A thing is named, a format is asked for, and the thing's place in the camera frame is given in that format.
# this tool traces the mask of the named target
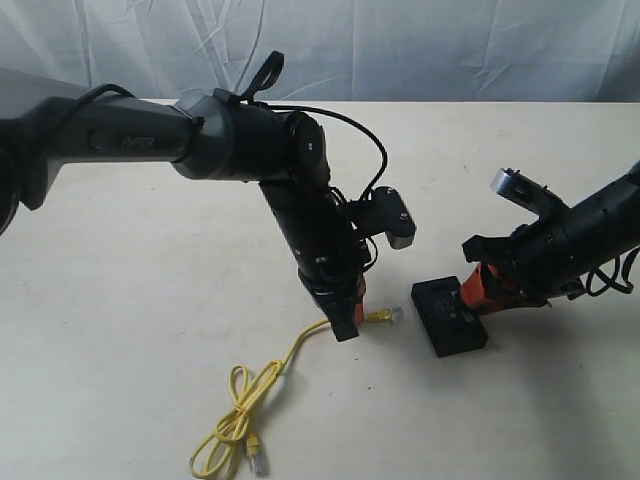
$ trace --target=white table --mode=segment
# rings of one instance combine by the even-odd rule
[[[342,344],[317,335],[286,376],[262,422],[271,478],[639,478],[640,295],[494,315],[486,349],[437,359],[409,291],[466,278],[464,240],[532,219],[490,191],[499,167],[570,204],[624,173],[640,105],[323,106],[379,134],[383,184],[419,231],[399,252],[381,238],[368,275],[368,308],[405,319]],[[355,196],[375,147],[321,121],[335,184]],[[0,266],[3,479],[190,478],[229,408],[229,368],[281,357],[320,316],[256,185],[168,165],[65,167],[0,240]]]

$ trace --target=black box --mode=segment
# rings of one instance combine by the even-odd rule
[[[478,315],[459,297],[456,277],[414,283],[411,298],[438,357],[479,350],[489,336]]]

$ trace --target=white backdrop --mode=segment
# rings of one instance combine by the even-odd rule
[[[636,100],[638,0],[0,0],[0,66],[178,97]]]

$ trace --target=table surface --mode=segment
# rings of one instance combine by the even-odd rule
[[[381,239],[367,277],[367,308],[404,320],[314,336],[274,392],[260,418],[271,478],[639,478],[640,296],[496,314],[484,350],[438,359],[409,292],[466,278],[471,235],[532,220],[489,189],[498,168],[569,204],[624,173],[640,105],[320,105],[379,134],[382,184],[418,234],[402,251]],[[377,151],[321,122],[334,184],[355,197]],[[190,478],[229,409],[230,367],[283,356],[320,315],[256,185],[169,165],[67,166],[0,245],[2,478]]]

